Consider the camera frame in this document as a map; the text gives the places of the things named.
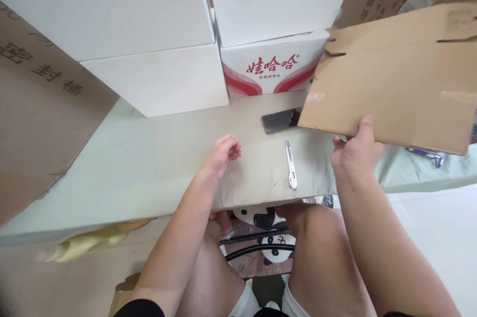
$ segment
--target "packing tape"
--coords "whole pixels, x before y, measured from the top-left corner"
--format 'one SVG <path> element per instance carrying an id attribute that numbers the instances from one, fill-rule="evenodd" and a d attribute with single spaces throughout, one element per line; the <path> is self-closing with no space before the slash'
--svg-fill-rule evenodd
<path id="1" fill-rule="evenodd" d="M 477 93 L 462 91 L 441 91 L 442 101 L 456 101 L 477 106 Z"/>
<path id="2" fill-rule="evenodd" d="M 309 93 L 305 101 L 323 101 L 324 92 Z"/>

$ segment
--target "black phone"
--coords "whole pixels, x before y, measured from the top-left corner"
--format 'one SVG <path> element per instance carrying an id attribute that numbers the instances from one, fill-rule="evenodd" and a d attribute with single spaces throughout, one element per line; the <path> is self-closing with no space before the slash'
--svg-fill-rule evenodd
<path id="1" fill-rule="evenodd" d="M 262 116 L 265 132 L 270 134 L 296 127 L 302 110 L 302 107 L 298 107 Z"/>

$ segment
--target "shorts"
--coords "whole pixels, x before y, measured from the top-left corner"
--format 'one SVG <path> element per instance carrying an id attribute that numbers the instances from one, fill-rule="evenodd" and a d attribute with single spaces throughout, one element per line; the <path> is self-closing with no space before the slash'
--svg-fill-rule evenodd
<path id="1" fill-rule="evenodd" d="M 288 288 L 289 279 L 290 274 L 282 275 L 282 280 L 285 283 L 285 289 L 283 290 L 281 311 L 290 317 L 310 317 L 310 315 L 305 312 L 305 310 L 292 296 L 292 293 Z M 246 281 L 242 295 L 238 299 L 234 309 L 232 310 L 232 312 L 230 312 L 229 316 L 252 317 L 261 309 L 258 305 L 257 297 L 255 297 L 255 295 L 253 294 L 252 282 L 252 279 L 248 279 Z M 275 302 L 267 303 L 267 307 L 279 310 L 279 307 Z"/>

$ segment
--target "table surface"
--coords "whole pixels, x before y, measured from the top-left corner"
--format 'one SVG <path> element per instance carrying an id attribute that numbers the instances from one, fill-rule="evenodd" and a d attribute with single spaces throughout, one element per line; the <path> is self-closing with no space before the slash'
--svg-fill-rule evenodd
<path id="1" fill-rule="evenodd" d="M 302 106 L 304 91 L 231 99 L 230 106 L 145 118 L 123 99 L 70 170 L 41 200 L 0 230 L 0 237 L 54 232 L 169 215 L 215 140 L 236 135 L 242 158 L 231 163 L 213 208 L 237 208 L 335 194 L 329 161 L 333 135 L 293 128 L 267 135 L 261 116 Z M 298 189 L 288 184 L 290 141 Z M 477 145 L 466 156 L 425 157 L 388 146 L 376 177 L 388 193 L 437 191 L 477 183 Z"/>

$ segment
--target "white tile floor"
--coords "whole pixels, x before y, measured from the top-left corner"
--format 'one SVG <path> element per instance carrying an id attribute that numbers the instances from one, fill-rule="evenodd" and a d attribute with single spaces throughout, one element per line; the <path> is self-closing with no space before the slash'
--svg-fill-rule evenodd
<path id="1" fill-rule="evenodd" d="M 477 185 L 389 199 L 462 315 L 477 316 Z M 0 288 L 12 315 L 106 317 L 114 287 L 142 270 L 167 221 L 154 220 L 117 247 L 68 263 L 34 262 L 51 244 L 1 248 Z"/>

